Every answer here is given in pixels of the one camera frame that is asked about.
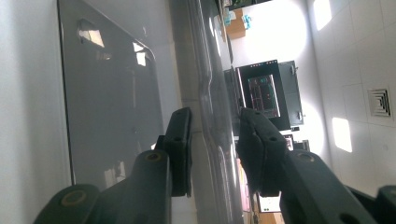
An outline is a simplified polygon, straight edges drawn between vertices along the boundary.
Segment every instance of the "cabinet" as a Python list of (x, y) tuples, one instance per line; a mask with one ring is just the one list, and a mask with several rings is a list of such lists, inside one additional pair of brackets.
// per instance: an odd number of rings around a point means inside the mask
[(235, 20), (231, 20), (231, 24), (226, 26), (226, 32), (230, 39), (241, 38), (246, 35), (245, 25), (242, 21), (242, 16), (244, 12), (242, 8), (236, 9), (233, 11), (235, 13)]
[(286, 107), (288, 108), (291, 127), (304, 124), (296, 71), (294, 61), (279, 64), (279, 73), (282, 79), (283, 91), (285, 92)]

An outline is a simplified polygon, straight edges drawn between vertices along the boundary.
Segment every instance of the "air vent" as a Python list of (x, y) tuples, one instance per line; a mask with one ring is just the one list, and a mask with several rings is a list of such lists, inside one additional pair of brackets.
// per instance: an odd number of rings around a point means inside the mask
[(373, 117), (391, 117), (388, 93), (387, 89), (368, 90), (370, 111)]

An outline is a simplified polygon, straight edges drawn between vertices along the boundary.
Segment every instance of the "white wall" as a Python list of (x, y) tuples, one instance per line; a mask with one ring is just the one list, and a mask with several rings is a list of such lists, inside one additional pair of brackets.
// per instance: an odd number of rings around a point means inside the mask
[(309, 15), (305, 0), (276, 0), (244, 7), (252, 18), (247, 35), (232, 40), (235, 67), (277, 59), (295, 61), (305, 114), (304, 126), (295, 139), (309, 139), (311, 151), (329, 166), (331, 158), (318, 82)]
[[(396, 111), (396, 1), (330, 0), (332, 20), (320, 31), (313, 2), (307, 1), (333, 168), (344, 183), (374, 195), (396, 184), (396, 122), (372, 118), (367, 97), (368, 89), (389, 88)], [(333, 118), (348, 121), (352, 152), (335, 145)]]
[(70, 185), (55, 0), (0, 3), (0, 223)]

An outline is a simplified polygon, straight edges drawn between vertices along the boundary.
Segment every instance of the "ventilation grille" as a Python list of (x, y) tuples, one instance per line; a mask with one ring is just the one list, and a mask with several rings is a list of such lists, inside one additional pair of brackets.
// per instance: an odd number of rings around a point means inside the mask
[(387, 89), (368, 90), (370, 111), (373, 117), (391, 117), (388, 92)]

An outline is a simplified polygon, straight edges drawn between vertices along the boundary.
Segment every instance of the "tiled wall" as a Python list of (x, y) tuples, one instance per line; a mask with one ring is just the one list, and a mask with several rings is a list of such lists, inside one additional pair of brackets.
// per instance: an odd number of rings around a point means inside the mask
[[(320, 31), (307, 0), (331, 145), (341, 180), (375, 195), (396, 184), (395, 119), (373, 118), (367, 90), (389, 88), (396, 112), (396, 1), (329, 0), (332, 20)], [(347, 119), (352, 152), (338, 148), (332, 118)]]

